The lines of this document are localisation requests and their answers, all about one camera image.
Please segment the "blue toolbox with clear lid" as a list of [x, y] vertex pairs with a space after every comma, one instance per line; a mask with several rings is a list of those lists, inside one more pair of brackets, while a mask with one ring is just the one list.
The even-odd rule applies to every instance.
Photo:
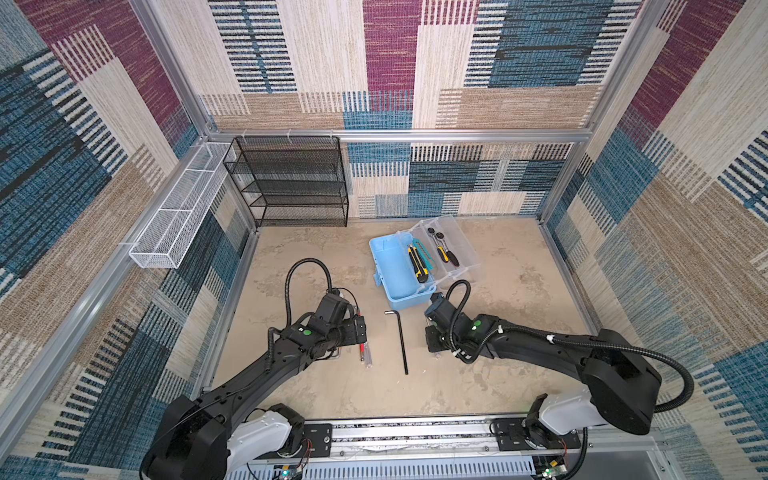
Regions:
[[375, 265], [374, 280], [392, 310], [429, 302], [432, 294], [447, 291], [457, 280], [481, 281], [481, 260], [457, 220], [441, 216], [369, 241]]

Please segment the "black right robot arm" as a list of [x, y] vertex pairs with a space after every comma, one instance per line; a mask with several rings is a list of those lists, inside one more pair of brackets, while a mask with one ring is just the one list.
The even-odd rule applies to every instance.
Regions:
[[655, 414], [675, 410], [692, 397], [695, 381], [679, 361], [631, 345], [618, 332], [570, 335], [512, 323], [498, 316], [468, 317], [464, 295], [434, 293], [425, 311], [430, 352], [449, 352], [465, 365], [480, 358], [514, 360], [566, 375], [581, 388], [541, 394], [521, 423], [534, 449], [561, 442], [576, 430], [611, 425], [646, 435]]

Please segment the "yellow black utility knife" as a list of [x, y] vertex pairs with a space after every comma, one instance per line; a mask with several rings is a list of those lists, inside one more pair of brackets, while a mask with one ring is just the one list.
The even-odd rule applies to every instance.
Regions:
[[412, 265], [414, 267], [414, 273], [416, 276], [417, 281], [420, 284], [426, 283], [429, 279], [429, 272], [427, 272], [423, 266], [420, 264], [418, 255], [415, 253], [415, 251], [412, 248], [412, 245], [408, 246], [408, 253], [412, 262]]

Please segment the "black handle screwdriver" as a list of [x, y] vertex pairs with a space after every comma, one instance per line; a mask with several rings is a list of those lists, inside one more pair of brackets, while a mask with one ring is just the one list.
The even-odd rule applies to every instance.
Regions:
[[437, 236], [441, 240], [441, 243], [443, 244], [444, 249], [446, 250], [447, 256], [449, 257], [449, 260], [450, 260], [449, 263], [451, 265], [453, 265], [454, 267], [459, 267], [460, 266], [460, 262], [459, 262], [458, 258], [456, 257], [456, 255], [450, 250], [450, 248], [449, 248], [449, 246], [448, 246], [448, 244], [447, 244], [447, 242], [445, 240], [444, 234], [442, 232], [437, 232]]

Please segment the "black mesh shelf rack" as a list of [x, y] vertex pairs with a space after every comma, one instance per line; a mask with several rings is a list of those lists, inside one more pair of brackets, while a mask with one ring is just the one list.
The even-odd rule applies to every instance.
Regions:
[[335, 136], [240, 136], [223, 164], [258, 227], [345, 227], [349, 193]]

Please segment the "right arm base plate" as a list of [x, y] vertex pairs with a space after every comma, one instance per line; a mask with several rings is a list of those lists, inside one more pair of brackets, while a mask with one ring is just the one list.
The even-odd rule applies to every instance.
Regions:
[[489, 432], [496, 439], [500, 451], [574, 450], [581, 448], [581, 439], [575, 432], [559, 436], [539, 422], [527, 423], [524, 417], [501, 417], [489, 424]]

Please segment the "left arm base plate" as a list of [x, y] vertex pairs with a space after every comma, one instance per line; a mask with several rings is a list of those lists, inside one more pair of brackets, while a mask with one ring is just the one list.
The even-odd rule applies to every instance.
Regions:
[[279, 454], [291, 459], [327, 458], [331, 454], [331, 423], [309, 423], [294, 426]]

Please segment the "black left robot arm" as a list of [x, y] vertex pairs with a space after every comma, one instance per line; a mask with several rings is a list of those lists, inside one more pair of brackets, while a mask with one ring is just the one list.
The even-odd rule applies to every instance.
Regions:
[[249, 416], [280, 385], [345, 346], [363, 344], [366, 326], [353, 295], [331, 280], [317, 308], [271, 327], [267, 350], [219, 387], [190, 399], [181, 395], [165, 409], [141, 461], [142, 479], [223, 479], [233, 469], [289, 444], [302, 446], [303, 419], [279, 404], [265, 426]]

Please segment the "teal utility knife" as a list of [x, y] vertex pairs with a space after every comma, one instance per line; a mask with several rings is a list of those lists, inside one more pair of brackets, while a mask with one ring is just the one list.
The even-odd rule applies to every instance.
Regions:
[[427, 272], [432, 273], [435, 269], [435, 266], [424, 244], [419, 239], [414, 238], [412, 241], [412, 248], [415, 251], [415, 253], [418, 255], [419, 262], [423, 266], [423, 268]]

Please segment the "black hex key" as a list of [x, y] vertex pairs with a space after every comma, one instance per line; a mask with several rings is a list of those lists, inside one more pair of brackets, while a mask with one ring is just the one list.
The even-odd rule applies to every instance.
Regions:
[[405, 339], [404, 339], [404, 332], [403, 332], [403, 325], [401, 320], [401, 315], [397, 310], [386, 310], [384, 312], [385, 315], [393, 315], [396, 318], [397, 327], [398, 327], [398, 335], [399, 335], [399, 344], [400, 344], [400, 350], [401, 350], [401, 358], [402, 358], [402, 364], [403, 364], [403, 370], [404, 374], [407, 376], [409, 375], [409, 366], [408, 366], [408, 360], [407, 360], [407, 352], [406, 352], [406, 346], [405, 346]]

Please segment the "yellow black ratchet wrench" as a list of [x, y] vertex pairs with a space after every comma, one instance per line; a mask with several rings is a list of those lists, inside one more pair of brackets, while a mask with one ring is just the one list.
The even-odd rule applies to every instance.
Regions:
[[444, 263], [449, 263], [450, 262], [449, 257], [447, 256], [446, 250], [444, 249], [444, 246], [441, 243], [441, 240], [437, 236], [437, 231], [433, 227], [428, 227], [427, 228], [427, 232], [428, 232], [430, 238], [435, 243], [435, 246], [436, 246], [436, 249], [438, 251], [440, 259]]

